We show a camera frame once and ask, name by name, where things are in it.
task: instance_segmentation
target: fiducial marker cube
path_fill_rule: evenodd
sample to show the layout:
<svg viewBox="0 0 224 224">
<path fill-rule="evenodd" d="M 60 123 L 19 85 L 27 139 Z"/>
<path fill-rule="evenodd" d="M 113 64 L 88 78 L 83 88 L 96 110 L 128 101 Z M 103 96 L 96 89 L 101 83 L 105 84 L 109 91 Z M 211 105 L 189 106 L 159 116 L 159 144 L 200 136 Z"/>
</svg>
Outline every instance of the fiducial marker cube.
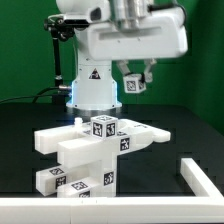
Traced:
<svg viewBox="0 0 224 224">
<path fill-rule="evenodd" d="M 145 82 L 142 82 L 140 74 L 125 76 L 123 80 L 126 93 L 141 93 L 146 90 Z"/>
<path fill-rule="evenodd" d="M 101 139 L 117 136 L 117 122 L 115 117 L 101 115 L 91 118 L 91 135 Z"/>
</svg>

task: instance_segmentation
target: white frame edge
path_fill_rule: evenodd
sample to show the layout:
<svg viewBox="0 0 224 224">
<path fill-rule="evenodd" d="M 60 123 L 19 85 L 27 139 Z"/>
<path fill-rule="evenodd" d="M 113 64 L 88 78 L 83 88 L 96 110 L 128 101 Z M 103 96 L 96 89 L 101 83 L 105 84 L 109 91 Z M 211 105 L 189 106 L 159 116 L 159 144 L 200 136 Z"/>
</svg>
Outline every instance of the white frame edge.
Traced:
<svg viewBox="0 0 224 224">
<path fill-rule="evenodd" d="M 192 159 L 181 174 L 197 197 L 1 198 L 2 224 L 223 223 L 224 198 Z"/>
</svg>

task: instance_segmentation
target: white block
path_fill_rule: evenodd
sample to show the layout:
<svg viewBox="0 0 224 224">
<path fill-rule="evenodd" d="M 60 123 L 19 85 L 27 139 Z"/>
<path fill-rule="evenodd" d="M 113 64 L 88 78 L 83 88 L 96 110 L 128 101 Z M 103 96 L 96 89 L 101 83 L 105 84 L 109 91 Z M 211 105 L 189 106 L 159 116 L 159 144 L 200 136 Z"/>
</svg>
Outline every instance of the white block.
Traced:
<svg viewBox="0 0 224 224">
<path fill-rule="evenodd" d="M 223 198 L 193 159 L 181 159 L 181 174 L 196 196 Z"/>
<path fill-rule="evenodd" d="M 92 177 L 58 187 L 59 198 L 89 198 L 99 194 L 100 182 Z"/>
<path fill-rule="evenodd" d="M 47 196 L 55 193 L 59 186 L 86 176 L 88 176 L 86 166 L 70 170 L 64 166 L 53 167 L 36 173 L 36 189 Z"/>
<path fill-rule="evenodd" d="M 70 224 L 71 202 L 56 198 L 2 198 L 1 224 Z"/>
<path fill-rule="evenodd" d="M 94 197 L 115 197 L 117 181 L 117 156 L 104 159 L 88 165 L 90 176 L 94 177 L 99 183 Z"/>
<path fill-rule="evenodd" d="M 78 127 L 69 125 L 36 131 L 34 133 L 35 149 L 42 154 L 57 152 L 59 142 L 84 137 L 88 130 L 90 130 L 90 123 L 83 123 Z"/>
<path fill-rule="evenodd" d="M 171 134 L 168 131 L 164 131 L 159 128 L 154 128 L 149 125 L 145 125 L 136 121 L 128 120 L 128 119 L 121 119 L 119 122 L 122 123 L 122 128 L 119 129 L 121 132 L 125 132 L 129 135 L 138 135 L 138 143 L 145 145 L 151 144 L 148 138 L 151 138 L 152 141 L 162 143 L 167 142 L 170 140 Z"/>
<path fill-rule="evenodd" d="M 110 198 L 107 223 L 220 222 L 224 219 L 222 203 L 196 197 Z"/>
<path fill-rule="evenodd" d="M 91 118 L 91 135 L 101 139 L 109 139 L 117 135 L 116 117 L 107 115 Z"/>
<path fill-rule="evenodd" d="M 71 224 L 107 224 L 108 199 L 76 199 L 71 204 Z"/>
<path fill-rule="evenodd" d="M 126 93 L 141 93 L 146 90 L 146 84 L 141 81 L 142 76 L 140 74 L 125 76 L 123 80 Z"/>
<path fill-rule="evenodd" d="M 102 141 L 94 137 L 61 142 L 58 145 L 58 162 L 68 168 L 86 165 L 119 154 L 120 142 L 117 137 Z"/>
</svg>

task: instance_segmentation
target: cable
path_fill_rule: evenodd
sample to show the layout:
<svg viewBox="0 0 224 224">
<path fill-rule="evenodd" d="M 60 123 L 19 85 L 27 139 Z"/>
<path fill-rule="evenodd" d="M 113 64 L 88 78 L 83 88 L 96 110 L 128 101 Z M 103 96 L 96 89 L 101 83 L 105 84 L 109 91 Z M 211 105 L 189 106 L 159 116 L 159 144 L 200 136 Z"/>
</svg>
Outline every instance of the cable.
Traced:
<svg viewBox="0 0 224 224">
<path fill-rule="evenodd" d="M 34 96 L 20 96 L 20 97 L 13 97 L 13 98 L 8 98 L 4 100 L 0 100 L 1 103 L 5 103 L 7 101 L 13 101 L 13 100 L 19 100 L 19 99 L 28 99 L 28 98 L 34 98 L 34 97 L 47 97 L 47 96 L 69 96 L 69 94 L 48 94 L 48 95 L 34 95 Z"/>
<path fill-rule="evenodd" d="M 54 70 L 55 70 L 55 86 L 63 84 L 63 78 L 61 75 L 61 59 L 60 59 L 60 48 L 59 40 L 55 38 L 55 32 L 52 33 L 53 47 L 54 47 Z"/>
<path fill-rule="evenodd" d="M 74 51 L 74 58 L 75 58 L 75 77 L 78 76 L 78 53 L 77 49 L 78 47 L 76 46 L 75 38 L 73 38 L 73 51 Z"/>
<path fill-rule="evenodd" d="M 46 93 L 51 90 L 56 90 L 56 89 L 58 90 L 59 87 L 48 87 L 46 89 L 41 90 L 39 93 L 37 93 L 37 96 L 33 99 L 32 103 L 36 103 L 39 95 L 42 95 L 43 93 Z"/>
</svg>

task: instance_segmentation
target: warning label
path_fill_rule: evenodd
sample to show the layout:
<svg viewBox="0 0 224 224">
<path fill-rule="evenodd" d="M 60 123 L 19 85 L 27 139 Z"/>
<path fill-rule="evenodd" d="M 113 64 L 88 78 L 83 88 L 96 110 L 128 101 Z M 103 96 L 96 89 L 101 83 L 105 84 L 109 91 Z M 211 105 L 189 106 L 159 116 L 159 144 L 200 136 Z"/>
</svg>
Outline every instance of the warning label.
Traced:
<svg viewBox="0 0 224 224">
<path fill-rule="evenodd" d="M 100 75 L 98 73 L 98 71 L 96 70 L 96 68 L 94 69 L 94 71 L 92 72 L 91 76 L 89 77 L 89 79 L 101 79 Z"/>
</svg>

